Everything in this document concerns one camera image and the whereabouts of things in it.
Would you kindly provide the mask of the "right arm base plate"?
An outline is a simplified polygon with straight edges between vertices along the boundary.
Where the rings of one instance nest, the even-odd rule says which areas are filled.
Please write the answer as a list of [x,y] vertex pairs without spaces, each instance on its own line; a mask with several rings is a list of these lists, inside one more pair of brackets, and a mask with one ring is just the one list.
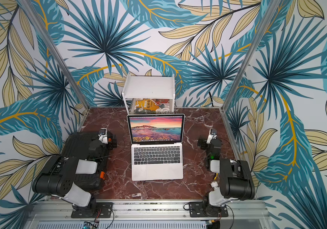
[[225,208],[214,207],[203,202],[189,202],[189,214],[192,218],[218,218],[228,217],[228,211]]

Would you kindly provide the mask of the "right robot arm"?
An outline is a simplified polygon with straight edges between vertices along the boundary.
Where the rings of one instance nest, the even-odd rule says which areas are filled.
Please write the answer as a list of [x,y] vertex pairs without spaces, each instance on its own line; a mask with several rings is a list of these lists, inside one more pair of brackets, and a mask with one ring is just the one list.
[[206,169],[219,176],[219,181],[211,182],[213,190],[203,197],[204,208],[220,209],[233,200],[255,197],[255,186],[247,161],[221,158],[222,141],[215,137],[200,137],[197,145],[206,152]]

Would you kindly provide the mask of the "silver laptop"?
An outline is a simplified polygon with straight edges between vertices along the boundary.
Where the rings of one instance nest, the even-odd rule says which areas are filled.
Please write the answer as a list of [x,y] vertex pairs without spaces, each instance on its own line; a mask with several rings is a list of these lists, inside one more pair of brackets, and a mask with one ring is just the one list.
[[128,115],[132,180],[183,179],[185,114]]

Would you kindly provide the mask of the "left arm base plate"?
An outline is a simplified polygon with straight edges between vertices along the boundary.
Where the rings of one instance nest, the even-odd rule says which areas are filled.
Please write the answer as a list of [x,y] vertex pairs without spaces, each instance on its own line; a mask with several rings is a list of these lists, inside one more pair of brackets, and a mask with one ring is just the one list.
[[98,218],[107,219],[111,217],[113,203],[112,202],[96,202],[89,204],[87,207],[72,206],[72,219],[78,218]]

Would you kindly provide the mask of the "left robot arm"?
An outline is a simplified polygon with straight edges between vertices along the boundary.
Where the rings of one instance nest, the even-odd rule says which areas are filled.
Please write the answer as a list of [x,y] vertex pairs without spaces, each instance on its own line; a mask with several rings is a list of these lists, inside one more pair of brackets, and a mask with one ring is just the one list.
[[59,156],[52,156],[32,184],[35,193],[55,196],[80,208],[92,201],[92,192],[104,185],[110,151],[117,147],[114,134],[73,133]]

